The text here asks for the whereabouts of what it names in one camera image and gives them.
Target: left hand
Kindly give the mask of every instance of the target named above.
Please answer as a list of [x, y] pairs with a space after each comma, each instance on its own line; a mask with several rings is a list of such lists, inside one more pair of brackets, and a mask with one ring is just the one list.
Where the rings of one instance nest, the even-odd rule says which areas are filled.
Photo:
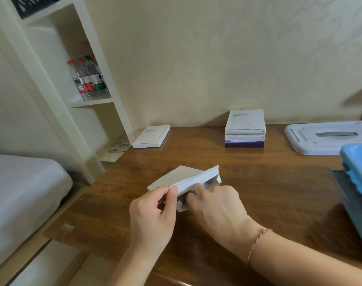
[[[131, 203], [130, 250], [139, 251], [147, 259], [158, 259], [173, 234], [177, 193], [176, 186], [170, 189], [168, 186], [160, 186]], [[162, 211], [157, 206], [165, 194], [165, 208]]]

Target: white bedsheet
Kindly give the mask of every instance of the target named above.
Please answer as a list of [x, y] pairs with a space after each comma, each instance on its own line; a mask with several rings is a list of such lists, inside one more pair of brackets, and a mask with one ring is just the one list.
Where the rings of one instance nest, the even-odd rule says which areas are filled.
[[0, 154], [0, 265], [59, 207], [68, 173], [44, 158]]

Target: forearm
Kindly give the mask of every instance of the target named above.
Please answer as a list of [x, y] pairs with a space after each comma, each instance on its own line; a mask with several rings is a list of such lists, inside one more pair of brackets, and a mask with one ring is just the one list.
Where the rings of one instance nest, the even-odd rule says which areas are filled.
[[362, 285], [361, 269], [272, 232], [257, 242], [250, 264], [275, 285]]
[[120, 260], [107, 286], [142, 286], [156, 260], [129, 248]]

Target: stack of boxes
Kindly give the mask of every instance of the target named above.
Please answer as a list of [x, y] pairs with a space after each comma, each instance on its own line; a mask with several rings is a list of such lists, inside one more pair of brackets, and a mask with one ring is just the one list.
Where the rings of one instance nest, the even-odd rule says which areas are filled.
[[265, 135], [263, 109], [230, 111], [225, 128], [226, 148], [263, 148]]

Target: wallpaper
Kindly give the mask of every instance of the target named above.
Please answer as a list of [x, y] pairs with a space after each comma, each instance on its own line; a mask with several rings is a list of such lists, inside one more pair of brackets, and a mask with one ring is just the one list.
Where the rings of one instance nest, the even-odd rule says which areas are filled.
[[86, 4], [134, 129], [360, 118], [362, 0]]

